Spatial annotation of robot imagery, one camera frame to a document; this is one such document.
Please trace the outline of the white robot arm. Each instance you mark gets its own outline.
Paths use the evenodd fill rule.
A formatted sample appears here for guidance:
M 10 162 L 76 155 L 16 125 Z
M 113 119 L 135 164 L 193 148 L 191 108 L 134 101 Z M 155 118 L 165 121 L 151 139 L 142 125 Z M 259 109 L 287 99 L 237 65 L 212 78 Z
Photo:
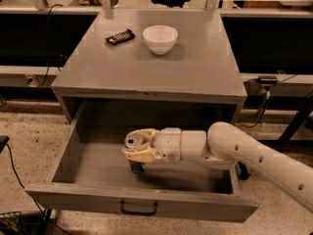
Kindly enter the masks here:
M 214 169 L 250 166 L 313 212 L 313 168 L 218 121 L 207 131 L 166 127 L 134 130 L 124 139 L 124 157 L 139 164 L 189 161 Z

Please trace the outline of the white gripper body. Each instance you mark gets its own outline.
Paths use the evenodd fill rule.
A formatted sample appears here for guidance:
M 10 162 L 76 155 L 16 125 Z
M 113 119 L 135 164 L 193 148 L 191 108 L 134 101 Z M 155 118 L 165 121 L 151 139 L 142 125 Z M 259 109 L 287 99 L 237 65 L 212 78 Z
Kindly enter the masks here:
M 165 163 L 178 163 L 181 160 L 180 155 L 180 128 L 165 128 L 161 130 L 155 138 L 155 148 L 158 153 L 158 158 Z

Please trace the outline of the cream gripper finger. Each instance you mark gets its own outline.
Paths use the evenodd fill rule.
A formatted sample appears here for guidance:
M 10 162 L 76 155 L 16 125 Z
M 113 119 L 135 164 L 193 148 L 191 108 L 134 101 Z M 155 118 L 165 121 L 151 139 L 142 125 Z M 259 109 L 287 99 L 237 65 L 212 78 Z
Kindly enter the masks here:
M 146 143 L 153 144 L 157 135 L 158 130 L 153 128 L 139 129 L 130 133 L 131 138 L 137 146 L 141 146 Z
M 144 150 L 128 150 L 123 148 L 122 153 L 128 161 L 136 163 L 153 163 L 158 156 L 157 150 L 151 147 Z

